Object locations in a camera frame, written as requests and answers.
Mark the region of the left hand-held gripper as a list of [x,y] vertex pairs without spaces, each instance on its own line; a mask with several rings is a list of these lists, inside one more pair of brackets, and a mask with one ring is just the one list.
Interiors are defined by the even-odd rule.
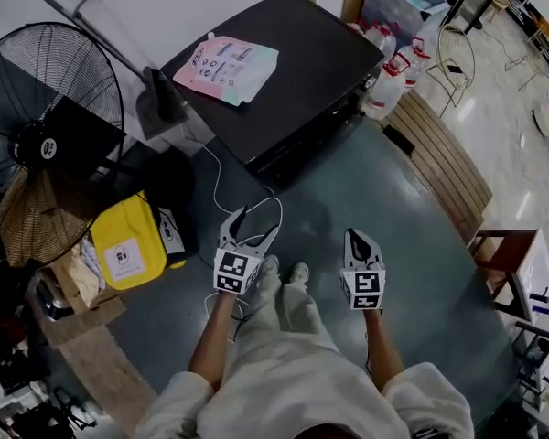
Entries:
[[256,279],[262,259],[275,240],[279,226],[264,234],[237,242],[237,234],[248,207],[235,210],[220,227],[219,244],[214,257],[213,288],[243,295]]

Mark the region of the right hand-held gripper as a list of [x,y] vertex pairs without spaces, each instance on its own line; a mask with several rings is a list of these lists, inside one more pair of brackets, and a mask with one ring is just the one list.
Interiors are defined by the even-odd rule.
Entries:
[[386,271],[377,242],[360,230],[346,229],[343,261],[340,283],[350,309],[380,310]]

